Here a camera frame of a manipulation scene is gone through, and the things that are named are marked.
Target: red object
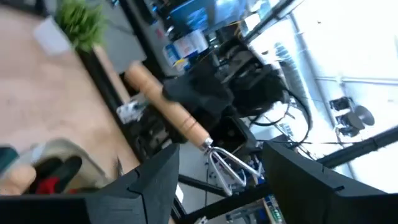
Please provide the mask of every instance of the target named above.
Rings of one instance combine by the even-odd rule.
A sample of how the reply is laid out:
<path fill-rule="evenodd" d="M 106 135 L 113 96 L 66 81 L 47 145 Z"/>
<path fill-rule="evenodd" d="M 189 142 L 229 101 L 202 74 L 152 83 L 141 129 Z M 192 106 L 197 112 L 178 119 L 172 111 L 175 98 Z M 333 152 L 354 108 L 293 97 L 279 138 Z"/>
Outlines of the red object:
<path fill-rule="evenodd" d="M 158 39 L 162 40 L 164 38 L 164 34 L 159 28 L 155 30 L 155 33 Z"/>
<path fill-rule="evenodd" d="M 36 194 L 55 194 L 55 184 L 60 182 L 58 177 L 49 177 L 37 184 Z"/>
<path fill-rule="evenodd" d="M 77 194 L 77 189 L 70 189 L 68 193 L 70 193 L 70 194 Z"/>

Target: white label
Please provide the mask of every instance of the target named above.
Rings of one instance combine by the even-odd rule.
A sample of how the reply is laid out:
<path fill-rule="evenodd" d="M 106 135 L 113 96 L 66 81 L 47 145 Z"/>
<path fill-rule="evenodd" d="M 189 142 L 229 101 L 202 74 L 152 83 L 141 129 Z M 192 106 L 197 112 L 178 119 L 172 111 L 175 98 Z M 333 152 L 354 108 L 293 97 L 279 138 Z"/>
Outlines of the white label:
<path fill-rule="evenodd" d="M 180 59 L 173 44 L 169 44 L 163 48 L 163 55 L 171 67 L 173 67 L 174 63 Z"/>
<path fill-rule="evenodd" d="M 194 46 L 194 44 L 190 39 L 189 34 L 186 35 L 185 37 L 176 40 L 173 44 L 177 49 L 177 52 L 181 56 L 181 58 L 188 57 L 188 55 L 195 53 L 197 51 L 196 47 Z"/>
<path fill-rule="evenodd" d="M 209 47 L 201 30 L 195 30 L 190 33 L 189 36 L 198 53 L 206 50 Z"/>

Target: white wall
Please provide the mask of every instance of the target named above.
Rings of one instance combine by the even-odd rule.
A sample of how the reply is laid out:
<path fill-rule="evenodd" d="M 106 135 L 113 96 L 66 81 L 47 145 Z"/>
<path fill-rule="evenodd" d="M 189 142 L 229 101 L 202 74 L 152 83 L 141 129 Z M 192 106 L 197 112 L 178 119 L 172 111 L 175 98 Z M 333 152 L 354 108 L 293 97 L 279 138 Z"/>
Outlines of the white wall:
<path fill-rule="evenodd" d="M 373 113 L 376 124 L 361 132 L 363 139 L 398 125 L 396 9 L 397 1 L 388 0 L 306 0 L 295 11 L 325 97 L 350 96 Z M 397 146 L 353 161 L 356 178 L 398 192 Z"/>

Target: metal rod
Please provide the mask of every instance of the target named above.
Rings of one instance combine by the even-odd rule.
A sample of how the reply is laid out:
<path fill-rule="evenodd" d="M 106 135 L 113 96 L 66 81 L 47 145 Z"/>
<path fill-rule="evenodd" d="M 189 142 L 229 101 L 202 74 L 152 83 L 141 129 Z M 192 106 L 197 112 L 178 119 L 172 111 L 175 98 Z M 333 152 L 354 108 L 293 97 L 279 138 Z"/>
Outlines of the metal rod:
<path fill-rule="evenodd" d="M 332 82 L 343 82 L 343 83 L 366 83 L 366 84 L 379 84 L 379 85 L 398 85 L 398 80 L 388 78 L 350 78 L 341 77 L 315 77 L 319 81 L 332 81 Z"/>
<path fill-rule="evenodd" d="M 127 21 L 129 22 L 130 26 L 134 30 L 135 36 L 138 38 L 140 46 L 144 50 L 147 58 L 142 62 L 152 74 L 155 74 L 156 78 L 163 79 L 165 77 L 165 73 L 162 70 L 162 67 L 159 65 L 158 61 L 156 60 L 156 56 L 152 47 L 148 41 L 148 38 L 145 36 L 142 27 L 140 26 L 136 16 L 130 7 L 130 4 L 135 4 L 134 1 L 128 0 L 119 0 L 119 5 L 123 10 L 124 15 L 126 16 Z"/>
<path fill-rule="evenodd" d="M 272 122 L 267 116 L 264 115 L 264 117 L 265 117 L 269 122 Z M 295 142 L 287 133 L 285 133 L 285 132 L 279 127 L 278 124 L 274 124 L 273 126 L 274 126 L 280 133 L 282 133 L 282 135 L 285 136 L 286 139 L 287 139 L 288 141 Z M 306 148 L 304 148 L 304 147 L 302 147 L 302 146 L 297 146 L 297 148 L 298 148 L 299 150 L 301 150 L 306 156 L 308 156 L 309 159 L 315 160 L 315 159 L 313 158 L 313 156 L 311 155 L 310 151 L 308 151 Z"/>
<path fill-rule="evenodd" d="M 239 210 L 235 210 L 233 213 L 227 214 L 227 221 L 233 222 L 233 220 L 237 220 L 239 218 L 243 218 L 247 215 L 250 215 L 260 209 L 264 209 L 264 204 L 260 203 L 259 205 L 249 207 L 249 208 L 240 208 Z"/>
<path fill-rule="evenodd" d="M 205 190 L 209 193 L 219 195 L 225 197 L 224 190 L 221 187 L 214 186 L 213 184 L 209 184 L 200 180 L 196 180 L 192 177 L 187 177 L 186 175 L 178 175 L 178 181 L 182 184 L 189 185 L 196 189 Z"/>
<path fill-rule="evenodd" d="M 238 159 L 236 156 L 234 156 L 232 153 L 228 152 L 227 150 L 220 148 L 220 147 L 212 147 L 210 149 L 210 152 L 208 153 L 208 159 L 210 161 L 210 166 L 214 169 L 216 172 L 217 179 L 219 180 L 222 188 L 224 189 L 225 193 L 228 196 L 232 195 L 232 188 L 231 186 L 227 183 L 225 178 L 223 177 L 223 173 L 221 170 L 224 170 L 229 174 L 229 176 L 240 186 L 245 187 L 246 186 L 246 176 L 240 178 L 239 174 L 237 174 L 232 167 L 226 163 L 226 161 L 220 156 L 220 154 L 224 155 L 225 158 L 228 158 L 229 161 L 234 162 L 235 165 L 237 165 L 239 168 L 242 168 L 252 175 L 255 175 L 256 177 L 259 177 L 261 175 L 261 170 L 255 170 L 249 165 L 247 165 L 245 162 L 241 161 Z"/>
<path fill-rule="evenodd" d="M 278 18 L 278 14 L 281 13 L 284 9 L 289 7 L 295 0 L 285 0 L 285 1 L 280 1 L 278 4 L 276 4 L 270 12 L 266 14 L 266 17 L 259 23 L 257 24 L 252 31 L 250 31 L 244 38 L 245 42 L 250 42 L 251 39 L 257 34 L 259 34 L 262 30 L 263 27 L 268 25 L 270 21 L 273 19 Z"/>
<path fill-rule="evenodd" d="M 305 41 L 303 35 L 300 35 L 299 33 L 301 33 L 301 30 L 299 28 L 299 24 L 296 20 L 296 17 L 294 16 L 294 13 L 291 12 L 289 13 L 289 15 L 287 16 L 291 23 L 292 23 L 292 28 L 295 32 L 294 35 L 294 39 L 296 44 L 298 45 L 298 48 L 302 51 L 302 56 L 304 58 L 304 63 L 308 66 L 308 75 L 305 75 L 305 77 L 303 77 L 303 79 L 305 80 L 305 84 L 306 86 L 310 87 L 310 91 L 313 93 L 312 95 L 310 93 L 305 94 L 303 96 L 305 96 L 306 98 L 318 98 L 320 97 L 322 99 L 323 102 L 323 106 L 325 107 L 326 113 L 327 113 L 327 118 L 329 118 L 328 122 L 330 123 L 330 125 L 332 127 L 336 126 L 335 123 L 335 117 L 333 116 L 333 113 L 329 110 L 329 104 L 328 104 L 328 100 L 327 97 L 325 96 L 324 92 L 322 91 L 321 86 L 319 85 L 319 83 L 314 80 L 315 77 L 317 77 L 317 75 L 319 74 L 318 70 L 317 70 L 317 66 L 314 62 L 313 57 L 311 56 L 311 53 L 308 49 L 308 45 L 307 42 Z M 307 106 L 310 114 L 309 115 L 313 115 L 313 114 L 317 114 L 318 110 L 315 107 L 315 104 L 312 100 L 309 99 L 301 99 L 302 101 L 304 101 Z"/>
<path fill-rule="evenodd" d="M 207 217 L 207 219 L 210 220 L 244 205 L 255 202 L 269 194 L 271 194 L 271 189 L 268 184 L 259 184 L 254 188 L 246 189 L 244 192 L 224 198 L 223 200 L 189 213 L 181 218 L 178 221 L 178 224 L 192 224 L 201 217 Z"/>
<path fill-rule="evenodd" d="M 176 223 L 179 223 L 179 220 L 187 215 L 184 207 L 182 206 L 180 200 L 175 197 L 172 206 L 171 216 Z"/>
<path fill-rule="evenodd" d="M 345 149 L 336 151 L 317 160 L 317 162 L 323 164 L 327 168 L 334 168 L 396 141 L 398 141 L 398 126 L 388 131 L 384 131 L 372 138 L 355 143 Z"/>

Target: metal frame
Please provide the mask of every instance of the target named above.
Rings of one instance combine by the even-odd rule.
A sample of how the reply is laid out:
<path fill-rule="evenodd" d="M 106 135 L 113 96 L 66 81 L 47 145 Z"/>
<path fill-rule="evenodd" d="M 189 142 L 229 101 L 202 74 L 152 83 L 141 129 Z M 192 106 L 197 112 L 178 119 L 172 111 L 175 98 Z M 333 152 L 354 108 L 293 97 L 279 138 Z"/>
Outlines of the metal frame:
<path fill-rule="evenodd" d="M 318 159 L 317 162 L 323 164 L 327 168 L 334 168 L 388 146 L 396 141 L 398 141 L 398 126 L 322 157 Z"/>
<path fill-rule="evenodd" d="M 188 177 L 186 175 L 178 175 L 178 182 L 182 183 L 182 184 L 186 184 L 189 185 L 191 187 L 194 187 L 196 189 L 200 189 L 200 190 L 204 190 L 207 191 L 209 193 L 215 194 L 215 195 L 219 195 L 222 197 L 225 197 L 225 192 L 221 187 L 217 187 L 214 186 L 212 184 L 200 181 L 200 180 L 196 180 L 192 177 Z"/>
<path fill-rule="evenodd" d="M 281 18 L 284 17 L 285 14 L 289 13 L 291 10 L 296 8 L 299 4 L 301 4 L 303 0 L 281 0 L 279 1 L 262 19 L 260 23 L 258 23 L 252 31 L 246 34 L 243 37 L 243 41 L 246 43 L 250 43 L 253 38 L 256 38 L 261 31 L 270 27 L 276 22 L 278 22 Z"/>
<path fill-rule="evenodd" d="M 272 192 L 268 184 L 259 184 L 254 188 L 247 189 L 244 192 L 224 198 L 223 200 L 219 200 L 211 205 L 207 205 L 201 209 L 186 214 L 179 220 L 175 221 L 181 224 L 192 224 L 201 217 L 206 217 L 210 220 L 244 205 L 255 202 L 271 193 Z"/>
<path fill-rule="evenodd" d="M 378 85 L 398 85 L 397 79 L 389 78 L 350 78 L 341 77 L 337 80 L 335 77 L 315 77 L 316 80 L 341 82 L 341 83 L 365 83 L 365 84 L 378 84 Z"/>

